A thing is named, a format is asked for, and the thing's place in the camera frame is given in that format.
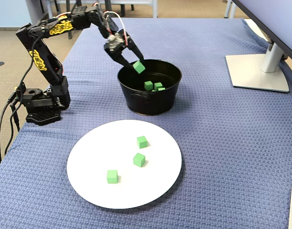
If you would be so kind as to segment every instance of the blue blanket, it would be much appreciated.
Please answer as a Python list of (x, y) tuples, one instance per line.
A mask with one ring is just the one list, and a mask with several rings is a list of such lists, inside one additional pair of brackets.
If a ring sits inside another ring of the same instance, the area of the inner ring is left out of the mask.
[[(265, 53), (268, 44), (242, 20), (124, 19), (146, 59), (183, 73), (174, 107), (140, 116), (125, 102), (121, 66), (92, 26), (64, 62), (70, 107), (62, 120), (25, 124), (0, 165), (0, 228), (286, 229), (292, 187), (292, 72), (289, 94), (233, 88), (225, 55)], [(129, 61), (136, 57), (124, 51)], [(137, 119), (167, 130), (183, 165), (174, 186), (144, 206), (111, 210), (81, 198), (66, 173), (87, 132)]]

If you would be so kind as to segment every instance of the green cube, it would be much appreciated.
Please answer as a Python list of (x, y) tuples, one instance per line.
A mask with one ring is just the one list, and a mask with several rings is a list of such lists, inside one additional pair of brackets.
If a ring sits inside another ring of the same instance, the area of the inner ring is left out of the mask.
[(142, 167), (145, 163), (145, 156), (143, 154), (137, 153), (133, 158), (133, 164), (136, 166)]
[(145, 67), (144, 65), (140, 62), (140, 61), (137, 61), (133, 64), (133, 68), (136, 70), (137, 73), (141, 73), (142, 71), (145, 70)]
[(108, 170), (107, 172), (108, 184), (117, 184), (117, 181), (118, 181), (117, 170)]
[(161, 83), (155, 83), (155, 90), (158, 91), (159, 88), (163, 87)]
[(144, 83), (144, 87), (145, 87), (146, 91), (151, 91), (153, 89), (153, 86), (154, 85), (152, 84), (151, 81), (147, 81), (147, 82)]
[(137, 146), (141, 149), (141, 148), (145, 148), (147, 147), (147, 140), (145, 138), (145, 136), (141, 136), (136, 138), (136, 142), (137, 142)]

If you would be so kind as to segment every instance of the silver monitor stand base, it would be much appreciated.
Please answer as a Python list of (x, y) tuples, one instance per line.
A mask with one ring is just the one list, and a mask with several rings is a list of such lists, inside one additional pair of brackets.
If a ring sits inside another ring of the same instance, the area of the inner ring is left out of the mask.
[(279, 49), (274, 44), (266, 54), (226, 56), (233, 86), (289, 92), (285, 75), (278, 66), (283, 54)]

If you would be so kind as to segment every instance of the black robotic arm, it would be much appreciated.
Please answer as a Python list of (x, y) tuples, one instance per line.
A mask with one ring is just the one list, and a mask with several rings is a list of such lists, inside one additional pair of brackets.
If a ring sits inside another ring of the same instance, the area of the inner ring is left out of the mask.
[(45, 92), (38, 88), (26, 88), (24, 83), (16, 89), (18, 100), (21, 101), (21, 95), (23, 96), (22, 104), (28, 112), (27, 122), (46, 125), (58, 121), (61, 119), (60, 111), (67, 109), (71, 100), (67, 78), (63, 75), (63, 66), (42, 39), (89, 28), (91, 23), (98, 27), (104, 38), (108, 39), (104, 49), (114, 61), (133, 69), (132, 65), (122, 56), (122, 51), (128, 47), (142, 63), (144, 62), (142, 53), (129, 34), (126, 33), (125, 36), (123, 30), (117, 32), (118, 26), (111, 17), (105, 17), (99, 4), (90, 8), (77, 7), (72, 12), (61, 14), (56, 18), (40, 21), (36, 25), (27, 24), (21, 27), (16, 35), (50, 84), (50, 88)]

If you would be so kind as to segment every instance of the white plate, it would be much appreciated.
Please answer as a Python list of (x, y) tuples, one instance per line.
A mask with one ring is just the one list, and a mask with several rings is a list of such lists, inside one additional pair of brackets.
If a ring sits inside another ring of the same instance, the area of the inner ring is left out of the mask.
[[(139, 149), (136, 138), (145, 136), (148, 147)], [(141, 153), (143, 167), (133, 164)], [(176, 181), (182, 165), (174, 138), (157, 125), (121, 120), (101, 125), (83, 136), (72, 149), (67, 163), (69, 181), (85, 200), (114, 209), (147, 204)], [(117, 169), (118, 183), (107, 183), (107, 170)]]

